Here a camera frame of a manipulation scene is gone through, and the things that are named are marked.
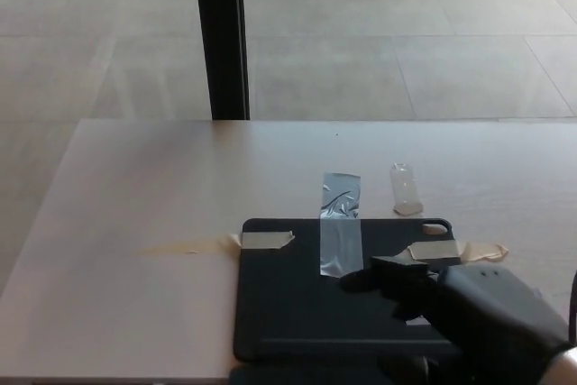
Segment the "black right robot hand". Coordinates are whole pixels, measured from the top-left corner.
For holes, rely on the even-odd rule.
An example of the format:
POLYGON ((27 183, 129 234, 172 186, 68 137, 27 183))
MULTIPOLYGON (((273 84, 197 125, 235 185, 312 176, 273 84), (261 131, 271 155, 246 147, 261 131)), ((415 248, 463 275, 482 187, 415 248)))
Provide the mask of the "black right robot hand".
POLYGON ((460 353, 445 362, 387 355, 394 384, 574 384, 576 321, 565 321, 514 273, 496 265, 434 270, 424 261, 373 257, 339 280, 349 293, 377 290, 394 317, 423 317, 460 353))

